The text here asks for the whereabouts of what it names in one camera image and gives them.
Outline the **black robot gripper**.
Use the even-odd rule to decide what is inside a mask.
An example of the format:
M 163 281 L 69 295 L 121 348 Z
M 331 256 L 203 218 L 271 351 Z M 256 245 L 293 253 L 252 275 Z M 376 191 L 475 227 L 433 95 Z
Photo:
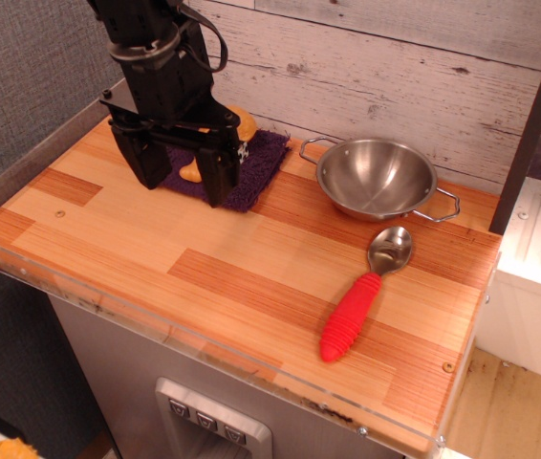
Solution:
M 238 185 L 239 117 L 212 96 L 214 74 L 227 65 L 227 43 L 212 65 L 199 28 L 111 28 L 110 56 L 125 90 L 106 91 L 111 131 L 138 181 L 155 189 L 172 171 L 166 147 L 195 154 L 208 203 L 224 204 Z

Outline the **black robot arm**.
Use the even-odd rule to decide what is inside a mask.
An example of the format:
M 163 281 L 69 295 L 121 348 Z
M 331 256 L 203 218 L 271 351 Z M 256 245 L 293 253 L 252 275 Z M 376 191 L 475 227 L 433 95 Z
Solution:
M 157 187 L 171 172 L 167 150 L 190 150 L 199 167 L 208 203 L 216 208 L 238 185 L 239 117 L 212 96 L 214 74 L 203 28 L 216 27 L 182 1 L 93 1 L 109 36 L 110 56 L 124 84 L 101 98 L 111 115 L 116 144 L 139 182 Z

